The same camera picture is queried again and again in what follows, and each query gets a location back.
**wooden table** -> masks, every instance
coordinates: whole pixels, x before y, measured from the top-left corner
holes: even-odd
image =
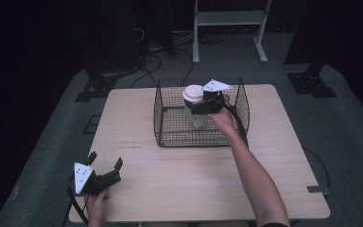
[[[285,201],[289,218],[327,218],[329,207],[285,108],[272,85],[245,85],[251,111],[250,148]],[[124,164],[111,187],[108,221],[204,221],[254,219],[229,147],[159,148],[153,132],[155,89],[113,90],[91,151],[97,174]],[[81,222],[72,208],[69,219]]]

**black cable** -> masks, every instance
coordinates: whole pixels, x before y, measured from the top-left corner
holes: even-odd
[[[158,66],[156,67],[156,68],[154,68],[154,70],[152,70],[152,71],[148,71],[147,69],[147,73],[146,74],[143,74],[140,78],[138,78],[138,79],[136,79],[132,84],[131,84],[131,86],[130,86],[130,88],[132,88],[133,86],[134,86],[134,84],[136,84],[140,79],[142,79],[142,78],[144,78],[144,77],[146,77],[146,76],[148,76],[148,75],[151,75],[153,72],[155,72],[161,65],[162,65],[162,60],[161,60],[161,58],[159,58],[159,57],[157,57],[157,56],[155,56],[155,55],[150,55],[150,57],[154,57],[154,58],[156,58],[157,60],[159,60],[159,64],[158,64]]]
[[[146,72],[147,72],[147,73],[149,74],[149,76],[151,77],[153,84],[155,84],[155,86],[156,86],[156,80],[155,80],[154,76],[152,76],[152,72],[149,72],[149,71],[147,70],[147,67],[146,67],[146,66],[144,67],[144,69],[146,70]]]
[[[220,35],[214,35],[211,33],[204,33],[202,35],[199,36],[199,43],[200,44],[206,44],[206,45],[215,45],[215,44],[220,44],[222,42],[226,42],[229,40],[229,34],[225,33],[224,34],[226,38],[222,38]]]
[[[70,202],[75,207],[76,211],[78,212],[78,215],[81,217],[82,221],[88,225],[88,219],[85,217],[84,212],[81,210],[80,206],[78,205],[78,202],[76,201],[75,195],[73,194],[72,190],[72,181],[75,179],[75,172],[72,173],[72,175],[69,178],[69,183],[67,185],[67,195],[69,196]]]
[[[90,195],[87,196],[87,200],[85,201],[84,207],[82,208],[83,211],[85,210],[85,207],[87,207],[87,202],[89,199],[90,199]]]
[[[191,74],[191,71],[193,71],[193,66],[194,66],[194,64],[193,64],[193,57],[191,56],[191,54],[188,52],[188,51],[186,51],[186,50],[183,50],[183,49],[179,49],[179,48],[175,48],[175,50],[179,50],[179,51],[181,51],[181,52],[184,52],[184,53],[186,53],[187,55],[188,55],[188,57],[190,58],[190,62],[191,62],[191,65],[190,65],[190,69],[188,70],[188,73],[187,73],[187,75],[184,77],[184,79],[182,80],[182,82],[181,82],[181,87],[184,85],[184,83],[185,83],[185,81],[187,80],[187,78],[188,78],[188,76],[190,76],[190,74]]]
[[[314,155],[314,157],[317,158],[318,161],[320,162],[320,164],[322,165],[323,170],[325,171],[325,174],[326,174],[326,187],[329,190],[330,187],[331,187],[331,180],[330,180],[330,177],[329,177],[329,171],[328,171],[325,163],[321,160],[321,158],[314,151],[310,150],[309,148],[305,148],[305,147],[302,147],[302,149],[304,151],[307,151],[308,153],[311,153],[312,155]]]
[[[244,143],[248,147],[249,141],[247,140],[246,130],[244,129],[244,126],[243,126],[243,123],[241,122],[240,117],[230,106],[223,104],[223,107],[226,108],[226,110],[228,110],[234,116],[234,119],[237,122],[238,133],[240,134],[241,139],[243,139]]]
[[[226,103],[222,103],[214,98],[209,98],[214,102],[217,102],[218,104],[222,105],[226,110],[228,110],[232,116],[234,117],[236,123],[237,123],[237,129],[238,129],[238,133],[241,137],[241,139],[243,140],[243,142],[247,145],[247,147],[249,146],[249,141],[247,140],[247,134],[246,134],[246,130],[244,129],[243,123],[241,122],[240,117],[238,116],[238,114],[235,112],[235,110],[233,110],[229,105],[227,105]]]

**human arm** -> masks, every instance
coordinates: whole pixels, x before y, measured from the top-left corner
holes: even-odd
[[[88,227],[101,227],[105,223],[104,200],[109,197],[109,189],[105,189],[97,196],[85,198],[87,202]]]
[[[219,113],[211,113],[208,116],[229,141],[257,225],[277,222],[290,226],[285,204],[274,181],[235,130],[232,115],[223,108]]]

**gray carpet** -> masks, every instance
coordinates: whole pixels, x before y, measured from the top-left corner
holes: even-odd
[[[274,85],[302,146],[321,158],[330,176],[332,194],[327,202],[331,216],[301,220],[294,226],[363,226],[363,106],[345,78],[328,65],[320,75],[337,97],[296,95],[286,74],[303,72],[307,65],[283,65],[292,36],[265,34],[268,64],[259,61],[253,34],[230,35],[228,41],[215,45],[202,44],[200,63],[194,65],[189,78],[241,77],[245,84]],[[191,44],[180,48],[192,51]],[[156,80],[181,79],[190,69],[189,56],[180,50],[176,50],[175,57],[166,52],[156,56],[162,59],[161,67],[152,73]],[[157,59],[147,58],[148,70],[157,64]],[[116,88],[129,88],[145,72],[121,78]],[[0,213],[0,226],[83,226],[66,218],[66,186],[73,163],[85,161],[94,139],[93,134],[83,133],[84,128],[91,115],[102,113],[106,101],[92,98],[89,102],[75,102],[87,80],[85,71],[79,72],[63,94],[16,184],[17,190]],[[134,87],[152,85],[152,78],[145,77]],[[321,162],[311,152],[305,154],[320,185],[326,186]]]

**wire cage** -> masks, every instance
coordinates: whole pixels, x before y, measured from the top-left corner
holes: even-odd
[[[215,127],[209,118],[204,118],[205,125],[195,129],[189,118],[189,109],[185,107],[182,92],[192,85],[205,85],[211,79],[163,79],[157,83],[154,104],[154,133],[159,147],[191,148],[229,146],[227,139]],[[215,79],[232,85],[230,90],[223,91],[229,96],[229,103],[237,112],[246,133],[250,124],[250,109],[241,78]],[[234,127],[238,129],[235,119]]]

